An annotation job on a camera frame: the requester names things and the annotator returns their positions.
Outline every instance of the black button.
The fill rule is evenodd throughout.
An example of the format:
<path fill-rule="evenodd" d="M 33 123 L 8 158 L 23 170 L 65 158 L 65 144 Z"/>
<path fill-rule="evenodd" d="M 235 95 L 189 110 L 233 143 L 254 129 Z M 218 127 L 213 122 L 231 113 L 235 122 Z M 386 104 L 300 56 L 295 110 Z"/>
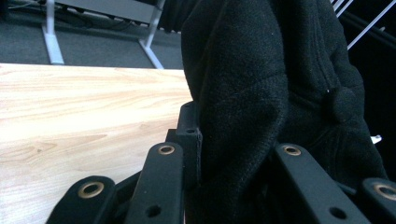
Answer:
<path fill-rule="evenodd" d="M 351 89 L 340 87 L 327 92 L 323 109 L 328 119 L 344 123 L 358 113 L 358 99 Z"/>

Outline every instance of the wooden table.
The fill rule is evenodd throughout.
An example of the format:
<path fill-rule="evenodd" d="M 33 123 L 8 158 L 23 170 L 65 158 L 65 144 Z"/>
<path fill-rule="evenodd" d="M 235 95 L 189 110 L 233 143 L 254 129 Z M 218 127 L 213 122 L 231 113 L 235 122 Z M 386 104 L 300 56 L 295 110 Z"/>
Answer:
<path fill-rule="evenodd" d="M 138 172 L 190 100 L 181 70 L 0 63 L 0 223 L 44 223 L 81 178 Z"/>

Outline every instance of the black knit fabric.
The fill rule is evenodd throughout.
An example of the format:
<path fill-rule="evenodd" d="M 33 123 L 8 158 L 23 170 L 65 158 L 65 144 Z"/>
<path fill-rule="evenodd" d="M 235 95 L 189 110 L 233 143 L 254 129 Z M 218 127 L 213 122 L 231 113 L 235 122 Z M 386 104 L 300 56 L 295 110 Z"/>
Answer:
<path fill-rule="evenodd" d="M 253 183 L 277 142 L 305 147 L 352 188 L 386 178 L 328 0 L 202 0 L 184 24 L 182 55 L 204 136 L 187 223 L 258 222 Z"/>

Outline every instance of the wood grain surface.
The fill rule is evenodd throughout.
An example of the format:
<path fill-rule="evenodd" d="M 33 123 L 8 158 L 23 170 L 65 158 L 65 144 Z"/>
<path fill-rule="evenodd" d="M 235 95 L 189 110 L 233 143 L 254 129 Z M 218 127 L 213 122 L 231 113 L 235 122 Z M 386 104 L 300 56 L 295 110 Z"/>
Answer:
<path fill-rule="evenodd" d="M 45 223 L 81 178 L 138 172 L 190 100 L 181 70 L 0 63 L 0 223 Z"/>

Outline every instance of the gray carpet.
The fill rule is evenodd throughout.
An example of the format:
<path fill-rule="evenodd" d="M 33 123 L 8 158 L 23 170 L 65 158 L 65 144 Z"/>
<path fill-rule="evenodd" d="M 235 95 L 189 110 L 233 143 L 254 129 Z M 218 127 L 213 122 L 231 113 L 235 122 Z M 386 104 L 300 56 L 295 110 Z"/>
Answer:
<path fill-rule="evenodd" d="M 55 15 L 66 65 L 154 68 L 137 42 L 148 34 L 146 25 L 60 8 Z M 45 7 L 39 4 L 10 10 L 8 20 L 0 21 L 0 63 L 50 64 L 43 21 Z M 180 34 L 159 30 L 151 48 L 165 69 L 183 68 Z"/>

